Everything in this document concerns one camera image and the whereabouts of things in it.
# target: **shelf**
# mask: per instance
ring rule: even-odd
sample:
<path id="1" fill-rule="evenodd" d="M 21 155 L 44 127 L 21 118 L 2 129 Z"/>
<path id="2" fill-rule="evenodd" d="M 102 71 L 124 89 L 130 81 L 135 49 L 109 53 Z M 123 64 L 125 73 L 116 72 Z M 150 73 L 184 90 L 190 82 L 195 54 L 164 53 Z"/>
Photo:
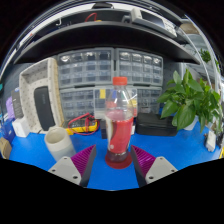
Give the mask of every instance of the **shelf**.
<path id="1" fill-rule="evenodd" d="M 92 47 L 129 48 L 168 57 L 175 62 L 200 64 L 174 40 L 121 22 L 86 22 L 62 28 L 28 45 L 14 64 L 37 62 L 62 52 Z"/>

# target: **bottle label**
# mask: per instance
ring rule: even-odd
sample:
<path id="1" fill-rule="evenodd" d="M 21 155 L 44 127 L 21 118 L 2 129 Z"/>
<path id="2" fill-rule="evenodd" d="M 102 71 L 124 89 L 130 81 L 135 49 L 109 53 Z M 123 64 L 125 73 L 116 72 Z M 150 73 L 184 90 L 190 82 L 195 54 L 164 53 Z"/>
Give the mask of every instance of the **bottle label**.
<path id="1" fill-rule="evenodd" d="M 133 125 L 133 117 L 124 121 L 114 121 L 105 116 L 108 150 L 121 154 L 127 151 Z"/>

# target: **plastic bottle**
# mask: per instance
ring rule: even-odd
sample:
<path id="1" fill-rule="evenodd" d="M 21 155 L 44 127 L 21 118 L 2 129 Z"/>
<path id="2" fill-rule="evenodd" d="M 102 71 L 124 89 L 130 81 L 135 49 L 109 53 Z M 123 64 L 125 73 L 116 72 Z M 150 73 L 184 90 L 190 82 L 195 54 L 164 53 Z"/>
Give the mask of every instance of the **plastic bottle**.
<path id="1" fill-rule="evenodd" d="M 109 97 L 106 99 L 107 165 L 115 169 L 128 167 L 131 156 L 128 151 L 133 126 L 133 105 L 126 90 L 127 77 L 114 77 Z"/>

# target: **cardboard box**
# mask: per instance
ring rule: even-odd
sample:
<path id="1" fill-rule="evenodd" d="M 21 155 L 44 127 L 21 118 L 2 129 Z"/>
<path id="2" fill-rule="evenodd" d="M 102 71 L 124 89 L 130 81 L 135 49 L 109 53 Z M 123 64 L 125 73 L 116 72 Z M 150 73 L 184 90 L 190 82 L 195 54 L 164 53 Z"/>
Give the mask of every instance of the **cardboard box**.
<path id="1" fill-rule="evenodd" d="M 0 151 L 1 151 L 2 157 L 4 159 L 9 159 L 11 150 L 12 150 L 12 147 L 11 147 L 9 141 L 6 140 L 5 138 L 1 137 L 0 138 Z"/>

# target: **black box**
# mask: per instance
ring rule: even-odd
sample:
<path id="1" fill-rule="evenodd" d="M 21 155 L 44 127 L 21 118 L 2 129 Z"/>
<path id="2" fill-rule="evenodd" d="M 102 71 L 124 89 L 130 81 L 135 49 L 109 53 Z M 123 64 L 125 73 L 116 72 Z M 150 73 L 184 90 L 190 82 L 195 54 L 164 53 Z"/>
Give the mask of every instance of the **black box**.
<path id="1" fill-rule="evenodd" d="M 160 119 L 161 115 L 152 113 L 138 113 L 136 119 L 136 133 L 140 135 L 175 136 L 177 128 L 172 125 L 173 117 Z"/>

